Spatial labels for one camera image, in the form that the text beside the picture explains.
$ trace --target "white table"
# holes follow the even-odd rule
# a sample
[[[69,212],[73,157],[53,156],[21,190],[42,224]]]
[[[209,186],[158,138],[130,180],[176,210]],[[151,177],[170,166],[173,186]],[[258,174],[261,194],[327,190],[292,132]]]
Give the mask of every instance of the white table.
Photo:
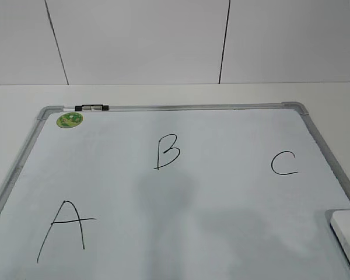
[[[0,184],[38,112],[48,105],[99,103],[123,106],[282,101],[298,101],[307,107],[314,123],[350,179],[350,83],[0,86]],[[344,236],[350,236],[348,229],[346,227],[342,230]]]

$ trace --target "round sticker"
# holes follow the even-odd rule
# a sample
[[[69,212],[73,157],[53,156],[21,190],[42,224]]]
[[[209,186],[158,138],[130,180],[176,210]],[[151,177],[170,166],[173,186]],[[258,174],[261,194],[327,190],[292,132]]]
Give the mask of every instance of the round sticker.
[[[57,125],[61,128],[72,128],[83,121],[83,116],[79,113],[72,112],[60,116]]]

